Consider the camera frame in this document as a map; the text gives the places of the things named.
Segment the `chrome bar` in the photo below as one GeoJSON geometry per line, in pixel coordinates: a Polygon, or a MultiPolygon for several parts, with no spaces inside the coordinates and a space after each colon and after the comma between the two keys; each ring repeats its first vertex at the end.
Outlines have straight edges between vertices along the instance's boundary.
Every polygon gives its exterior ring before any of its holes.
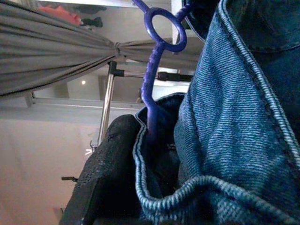
{"type": "Polygon", "coordinates": [[[100,144],[100,140],[102,141],[104,139],[108,127],[109,111],[110,111],[110,105],[113,97],[113,81],[114,81],[114,75],[109,73],[107,78],[105,98],[103,102],[100,131],[97,139],[98,146],[100,144]]]}

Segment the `black object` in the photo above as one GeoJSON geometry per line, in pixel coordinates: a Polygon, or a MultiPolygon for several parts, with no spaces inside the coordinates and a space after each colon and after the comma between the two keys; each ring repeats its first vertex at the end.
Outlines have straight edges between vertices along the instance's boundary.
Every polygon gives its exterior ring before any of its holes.
{"type": "Polygon", "coordinates": [[[99,11],[105,11],[107,10],[104,6],[94,6],[94,5],[79,5],[77,7],[74,7],[74,9],[78,10],[81,13],[85,14],[96,14],[99,11]]]}
{"type": "Polygon", "coordinates": [[[75,177],[61,177],[61,180],[71,180],[73,182],[77,182],[78,178],[75,178],[75,177]]]}
{"type": "Polygon", "coordinates": [[[109,73],[113,74],[114,76],[124,76],[124,70],[123,69],[117,69],[117,62],[111,61],[109,62],[109,73]]]}
{"type": "Polygon", "coordinates": [[[95,26],[95,27],[103,27],[103,23],[101,17],[96,17],[95,19],[82,19],[82,26],[95,26]]]}
{"type": "Polygon", "coordinates": [[[140,124],[132,115],[112,122],[105,139],[85,163],[60,225],[91,225],[96,218],[139,218],[132,157],[139,129],[140,124]]]}
{"type": "Polygon", "coordinates": [[[167,72],[158,72],[157,79],[160,81],[186,81],[190,82],[193,76],[191,75],[182,75],[182,74],[174,74],[167,72]]]}

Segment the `denim seam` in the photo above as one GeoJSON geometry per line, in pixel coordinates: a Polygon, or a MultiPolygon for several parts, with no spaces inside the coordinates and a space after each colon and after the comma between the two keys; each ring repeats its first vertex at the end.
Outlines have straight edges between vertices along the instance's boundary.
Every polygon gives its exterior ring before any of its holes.
{"type": "Polygon", "coordinates": [[[264,104],[265,109],[266,109],[266,116],[267,116],[267,118],[269,118],[270,122],[273,125],[272,127],[274,129],[274,132],[276,134],[276,138],[277,138],[278,142],[281,145],[284,144],[284,146],[282,146],[283,147],[283,153],[284,153],[284,155],[285,155],[285,157],[287,159],[287,165],[288,165],[288,167],[292,171],[291,174],[294,177],[295,182],[296,182],[296,184],[298,186],[298,188],[297,188],[298,189],[298,193],[300,193],[300,174],[299,174],[299,170],[298,170],[298,168],[296,166],[296,159],[294,158],[293,153],[291,153],[289,151],[289,145],[288,145],[288,143],[286,142],[286,140],[284,138],[284,134],[283,134],[283,132],[281,130],[281,127],[279,126],[276,118],[274,117],[274,112],[271,109],[270,104],[268,103],[268,100],[267,100],[267,98],[265,96],[264,91],[261,88],[261,84],[260,84],[258,78],[256,77],[255,71],[253,71],[253,69],[252,69],[251,65],[249,64],[249,62],[247,61],[247,59],[245,59],[245,57],[240,53],[240,50],[236,46],[237,43],[235,43],[234,40],[232,40],[231,34],[228,32],[227,27],[224,24],[224,22],[223,22],[223,20],[222,20],[222,18],[220,16],[220,14],[219,14],[219,11],[216,12],[216,15],[217,15],[216,18],[218,19],[218,22],[221,24],[222,29],[224,30],[224,32],[226,32],[226,36],[227,36],[228,40],[232,44],[232,47],[234,48],[234,50],[237,53],[237,55],[243,61],[245,68],[249,72],[250,77],[251,77],[252,81],[255,84],[255,88],[259,92],[260,99],[261,99],[261,101],[264,104]]]}
{"type": "Polygon", "coordinates": [[[235,27],[232,24],[232,21],[230,20],[230,17],[226,10],[227,2],[228,2],[228,0],[222,0],[222,2],[220,2],[219,6],[218,6],[218,11],[219,11],[221,21],[225,25],[225,30],[230,34],[234,43],[236,43],[236,47],[238,48],[238,51],[240,52],[240,54],[244,56],[246,61],[252,67],[252,70],[256,73],[258,81],[260,82],[260,86],[261,86],[264,94],[266,95],[266,100],[269,102],[272,110],[276,113],[274,115],[285,135],[285,140],[289,144],[293,154],[295,154],[298,159],[297,166],[300,170],[300,152],[299,152],[300,146],[293,134],[293,131],[292,131],[289,123],[287,122],[285,113],[284,113],[282,107],[280,106],[280,103],[279,103],[273,89],[271,88],[268,80],[264,77],[262,70],[257,65],[257,62],[253,58],[251,52],[249,51],[249,49],[247,49],[245,43],[243,42],[243,40],[241,39],[241,37],[239,36],[237,31],[235,30],[235,27]]]}
{"type": "Polygon", "coordinates": [[[297,41],[293,44],[289,44],[289,45],[283,45],[281,47],[258,47],[258,46],[253,46],[253,45],[249,45],[248,48],[252,51],[252,52],[256,52],[256,53],[280,53],[280,52],[284,52],[284,51],[289,51],[295,48],[298,48],[300,46],[300,41],[297,41]]]}

